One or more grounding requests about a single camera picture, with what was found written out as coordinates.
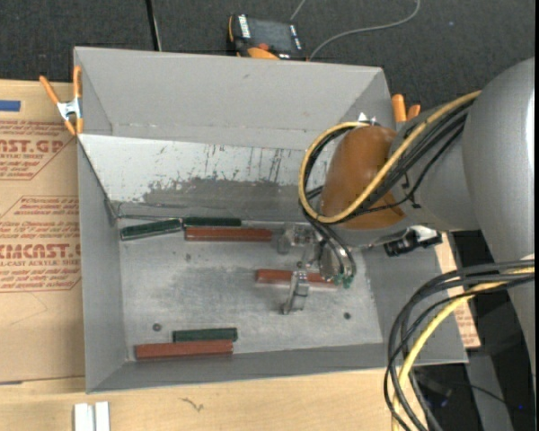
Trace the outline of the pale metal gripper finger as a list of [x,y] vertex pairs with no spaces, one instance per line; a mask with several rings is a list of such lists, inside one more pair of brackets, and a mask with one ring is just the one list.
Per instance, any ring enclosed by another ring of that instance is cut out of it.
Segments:
[[289,315],[292,312],[303,311],[309,293],[308,274],[305,271],[293,272],[290,278],[287,300],[281,305],[281,313]]
[[295,247],[302,247],[314,242],[314,230],[307,225],[290,224],[285,227],[277,239],[278,254],[288,254]]

